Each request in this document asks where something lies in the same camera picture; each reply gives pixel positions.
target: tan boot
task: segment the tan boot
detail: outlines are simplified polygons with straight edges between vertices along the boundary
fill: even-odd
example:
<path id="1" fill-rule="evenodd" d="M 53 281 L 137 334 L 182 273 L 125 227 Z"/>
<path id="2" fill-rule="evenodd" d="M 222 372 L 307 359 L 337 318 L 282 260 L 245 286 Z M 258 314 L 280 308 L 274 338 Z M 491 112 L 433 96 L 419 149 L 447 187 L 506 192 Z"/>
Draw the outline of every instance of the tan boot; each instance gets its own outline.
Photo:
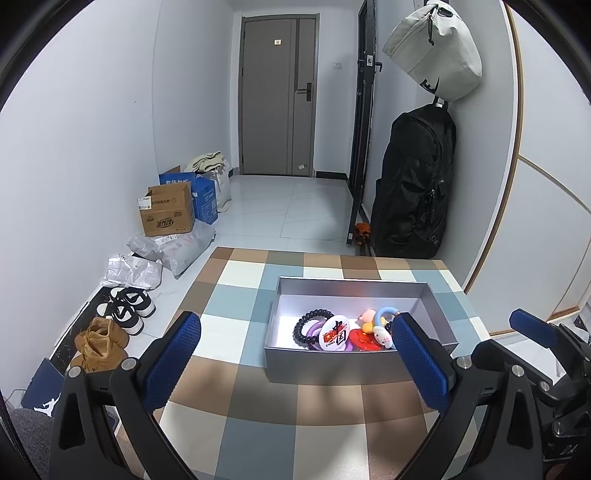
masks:
<path id="1" fill-rule="evenodd" d="M 125 348 L 129 343 L 129 335 L 114 320 L 96 317 L 84 332 L 80 332 L 74 338 L 74 345 L 76 345 L 76 350 L 80 353 L 82 353 L 82 348 L 84 347 L 84 336 L 86 332 L 95 332 L 98 335 L 106 336 L 121 348 Z"/>
<path id="2" fill-rule="evenodd" d="M 82 367 L 86 373 L 114 370 L 127 358 L 127 353 L 108 336 L 85 332 L 81 355 L 72 360 L 71 367 Z"/>

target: silver tray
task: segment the silver tray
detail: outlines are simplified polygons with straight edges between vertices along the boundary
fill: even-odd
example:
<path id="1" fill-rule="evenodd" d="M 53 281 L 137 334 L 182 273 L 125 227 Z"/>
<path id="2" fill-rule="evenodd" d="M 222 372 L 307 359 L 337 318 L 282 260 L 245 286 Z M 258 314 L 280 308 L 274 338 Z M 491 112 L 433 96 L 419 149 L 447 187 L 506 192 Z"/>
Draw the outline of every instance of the silver tray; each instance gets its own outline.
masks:
<path id="1" fill-rule="evenodd" d="M 410 380 L 395 349 L 323 352 L 309 350 L 293 339 L 298 319 L 311 310 L 327 309 L 353 322 L 365 310 L 382 307 L 409 312 L 427 336 L 441 342 L 448 352 L 457 346 L 449 322 L 426 283 L 280 277 L 265 339 L 269 380 L 304 385 L 368 385 Z"/>

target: sneaker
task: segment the sneaker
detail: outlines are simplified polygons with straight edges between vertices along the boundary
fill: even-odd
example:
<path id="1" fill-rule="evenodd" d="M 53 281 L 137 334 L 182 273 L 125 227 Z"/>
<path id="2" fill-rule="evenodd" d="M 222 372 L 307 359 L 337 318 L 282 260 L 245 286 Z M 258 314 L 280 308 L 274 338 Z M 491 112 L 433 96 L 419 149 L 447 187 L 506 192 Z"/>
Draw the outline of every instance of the sneaker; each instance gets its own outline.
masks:
<path id="1" fill-rule="evenodd" d="M 82 349 L 84 348 L 84 337 L 87 332 L 94 332 L 99 336 L 108 337 L 121 348 L 125 348 L 129 343 L 129 335 L 113 319 L 96 317 L 84 332 L 80 332 L 74 338 L 74 345 L 76 345 L 76 350 L 80 353 L 82 353 Z"/>
<path id="2" fill-rule="evenodd" d="M 113 319 L 129 335 L 137 335 L 144 328 L 144 321 L 125 300 L 117 298 L 114 301 L 102 303 L 97 307 L 96 312 L 99 317 Z"/>
<path id="3" fill-rule="evenodd" d="M 86 332 L 80 344 L 80 355 L 70 363 L 71 367 L 82 367 L 86 373 L 114 370 L 127 353 L 108 336 Z"/>
<path id="4" fill-rule="evenodd" d="M 148 292 L 141 288 L 113 288 L 111 289 L 111 300 L 114 301 L 115 299 L 125 300 L 143 318 L 150 317 L 156 311 L 156 305 L 148 295 Z"/>

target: metal bolt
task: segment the metal bolt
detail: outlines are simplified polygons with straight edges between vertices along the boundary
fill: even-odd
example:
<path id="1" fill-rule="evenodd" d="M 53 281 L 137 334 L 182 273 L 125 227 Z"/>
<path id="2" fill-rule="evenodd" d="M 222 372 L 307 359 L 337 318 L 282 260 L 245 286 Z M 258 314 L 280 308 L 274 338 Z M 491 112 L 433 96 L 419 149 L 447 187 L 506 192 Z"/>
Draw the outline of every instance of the metal bolt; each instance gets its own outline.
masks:
<path id="1" fill-rule="evenodd" d="M 460 368 L 468 370 L 472 366 L 472 357 L 470 355 L 459 356 L 456 358 L 456 363 Z"/>
<path id="2" fill-rule="evenodd" d="M 68 372 L 68 377 L 76 378 L 78 375 L 82 373 L 82 369 L 80 367 L 72 367 Z"/>
<path id="3" fill-rule="evenodd" d="M 121 363 L 121 368 L 123 370 L 133 370 L 137 364 L 138 361 L 135 358 L 126 358 Z"/>
<path id="4" fill-rule="evenodd" d="M 562 428 L 562 424 L 560 423 L 560 420 L 556 420 L 554 422 L 554 424 L 552 425 L 552 429 L 554 430 L 555 435 L 562 434 L 563 428 Z"/>
<path id="5" fill-rule="evenodd" d="M 513 372 L 513 374 L 517 377 L 523 377 L 525 374 L 525 371 L 523 370 L 523 367 L 520 365 L 513 365 L 511 367 L 511 371 Z"/>

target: folded clothes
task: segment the folded clothes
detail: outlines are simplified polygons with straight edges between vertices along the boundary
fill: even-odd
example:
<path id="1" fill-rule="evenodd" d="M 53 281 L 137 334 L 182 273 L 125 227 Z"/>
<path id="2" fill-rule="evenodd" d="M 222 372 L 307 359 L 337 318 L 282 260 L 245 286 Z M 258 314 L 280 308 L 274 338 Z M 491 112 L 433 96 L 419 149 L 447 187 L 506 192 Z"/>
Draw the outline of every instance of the folded clothes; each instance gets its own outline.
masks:
<path id="1" fill-rule="evenodd" d="M 189 162 L 187 167 L 185 168 L 186 172 L 208 172 L 215 170 L 216 168 L 223 165 L 223 155 L 222 152 L 215 152 L 215 153 L 207 153 L 205 155 L 200 155 L 197 158 L 194 158 Z"/>

